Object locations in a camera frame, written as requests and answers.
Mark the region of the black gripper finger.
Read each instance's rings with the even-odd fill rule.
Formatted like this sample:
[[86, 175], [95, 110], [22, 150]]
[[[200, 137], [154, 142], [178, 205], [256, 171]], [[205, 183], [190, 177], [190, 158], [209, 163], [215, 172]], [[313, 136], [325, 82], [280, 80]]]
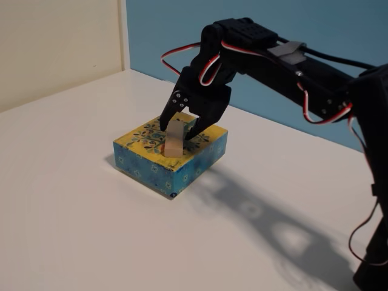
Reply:
[[189, 106], [189, 97], [184, 93], [183, 89], [177, 84], [175, 85], [170, 98], [164, 107], [159, 118], [159, 126], [162, 131], [166, 131], [170, 120], [177, 112], [181, 112], [185, 107]]
[[189, 141], [202, 133], [205, 129], [209, 128], [211, 125], [216, 124], [219, 121], [219, 118], [211, 118], [209, 116], [200, 116], [193, 119], [186, 126], [187, 133], [185, 135], [185, 140]]

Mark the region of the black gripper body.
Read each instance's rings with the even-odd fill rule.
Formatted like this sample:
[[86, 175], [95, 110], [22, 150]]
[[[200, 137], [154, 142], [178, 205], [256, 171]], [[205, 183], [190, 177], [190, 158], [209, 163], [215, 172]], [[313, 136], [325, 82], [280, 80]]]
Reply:
[[225, 84], [204, 86], [197, 71], [183, 68], [177, 81], [177, 103], [187, 107], [199, 120], [219, 121], [230, 102], [231, 88]]

